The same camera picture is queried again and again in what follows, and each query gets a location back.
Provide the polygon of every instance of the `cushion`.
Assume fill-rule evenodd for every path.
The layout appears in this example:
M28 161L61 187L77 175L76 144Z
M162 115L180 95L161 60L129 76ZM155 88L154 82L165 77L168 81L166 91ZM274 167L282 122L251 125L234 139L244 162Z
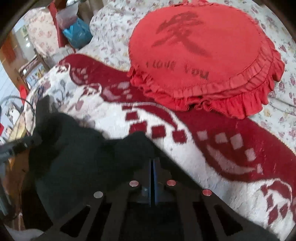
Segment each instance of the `cushion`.
M222 4L177 4L147 14L129 42L134 86L173 110L245 118L262 110L284 63L246 13Z

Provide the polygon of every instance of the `round metal screw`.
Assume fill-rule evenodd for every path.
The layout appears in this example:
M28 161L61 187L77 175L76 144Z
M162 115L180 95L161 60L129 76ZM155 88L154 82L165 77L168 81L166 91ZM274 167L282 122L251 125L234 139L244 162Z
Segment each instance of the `round metal screw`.
M173 186L176 185L176 181L175 180L168 180L167 185L170 186L170 187L173 187Z
M211 196L212 195L212 191L210 189L204 189L202 191L203 195L205 196Z
M101 191L98 191L98 192L94 193L95 198L102 198L103 196L104 196L104 194Z
M139 185L138 181L130 181L130 186L131 187L137 187Z

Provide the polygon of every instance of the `cable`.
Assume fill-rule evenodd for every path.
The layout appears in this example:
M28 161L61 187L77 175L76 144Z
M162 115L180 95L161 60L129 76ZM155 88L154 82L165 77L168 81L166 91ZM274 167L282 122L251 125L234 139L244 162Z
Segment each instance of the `cable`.
M4 99L2 99L2 100L0 101L0 118L1 118L1 114L2 114L2 106L1 106L1 105L2 105L5 101L7 101L7 100L9 100L9 99L20 99L20 100L23 100L23 101L27 102L27 103L31 106L31 110L32 110L33 116L35 116L35 111L34 111L33 105L32 105L29 101L27 101L26 99L21 98L21 97L19 97L19 96L16 96L16 95L10 95L10 96L7 96L7 97L5 97Z

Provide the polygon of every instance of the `triangular cutout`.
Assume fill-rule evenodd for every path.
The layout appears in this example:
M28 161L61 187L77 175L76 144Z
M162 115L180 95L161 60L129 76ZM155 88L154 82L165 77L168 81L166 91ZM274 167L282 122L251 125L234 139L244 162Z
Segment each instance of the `triangular cutout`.
M237 221L235 221L228 213L226 213L221 206L215 205L214 208L227 236L242 231L242 226Z
M84 209L82 209L76 216L74 216L71 220L69 220L67 223L65 223L60 231L68 234L69 236L73 238L77 238L80 230L82 229L82 226L89 214L90 207L86 206Z

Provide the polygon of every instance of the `chinese character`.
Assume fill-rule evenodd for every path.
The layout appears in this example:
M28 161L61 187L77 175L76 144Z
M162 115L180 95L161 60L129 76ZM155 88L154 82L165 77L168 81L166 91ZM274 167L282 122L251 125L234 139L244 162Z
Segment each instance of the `chinese character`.
M205 49L199 47L188 38L192 34L190 27L203 23L197 18L198 15L193 12L184 12L174 15L168 22L165 20L156 30L156 34L167 30L168 36L155 41L152 47L163 45L168 40L171 40L171 44L182 43L184 47L192 53L209 56Z

